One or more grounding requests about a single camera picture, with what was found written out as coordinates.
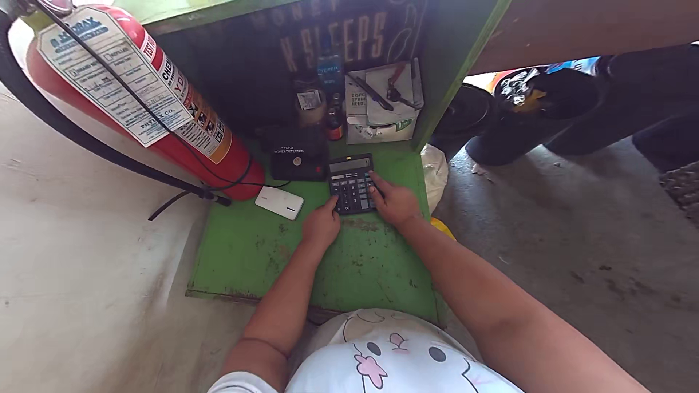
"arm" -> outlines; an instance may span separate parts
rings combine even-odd
[[[405,237],[486,363],[528,393],[648,392],[507,276],[424,220],[415,195],[375,173],[379,214]]]
[[[301,242],[245,326],[224,373],[249,371],[284,391],[287,358],[301,337],[316,268],[340,231],[336,203],[332,196],[303,221]]]

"hand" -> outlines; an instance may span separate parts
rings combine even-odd
[[[398,228],[411,218],[422,219],[420,204],[409,188],[393,185],[374,171],[369,172],[369,176],[385,195],[381,196],[376,187],[369,187],[369,196],[374,200],[376,209],[384,220]]]
[[[316,208],[303,221],[303,240],[327,249],[340,232],[340,215],[335,211],[338,197],[333,195],[328,201]]]

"fire extinguisher hose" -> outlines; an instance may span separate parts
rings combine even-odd
[[[0,81],[37,117],[61,135],[109,162],[147,178],[180,188],[199,198],[213,200],[223,206],[231,205],[230,199],[215,195],[209,189],[187,183],[122,154],[70,121],[34,87],[15,60],[8,40],[8,31],[12,23],[13,18],[0,12]]]

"white power bank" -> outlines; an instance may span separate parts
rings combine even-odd
[[[282,217],[295,220],[303,206],[303,198],[278,188],[262,187],[255,199],[255,204]]]

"person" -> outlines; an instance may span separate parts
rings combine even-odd
[[[319,327],[289,380],[287,360],[301,337],[316,268],[340,231],[333,196],[304,220],[301,242],[209,393],[648,392],[498,269],[430,225],[408,188],[370,176],[384,194],[369,187],[379,215],[421,258],[487,366],[428,322],[372,309]]]

